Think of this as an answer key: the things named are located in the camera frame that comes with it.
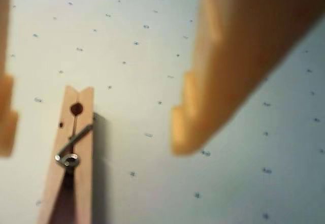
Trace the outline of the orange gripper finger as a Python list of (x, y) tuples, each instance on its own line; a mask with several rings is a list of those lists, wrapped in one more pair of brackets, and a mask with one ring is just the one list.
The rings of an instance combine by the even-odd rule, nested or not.
[(5, 71), (10, 0), (1, 0), (1, 157), (13, 151), (18, 113), (12, 109), (14, 78)]
[(324, 14), (324, 0), (200, 0), (172, 152), (201, 149)]

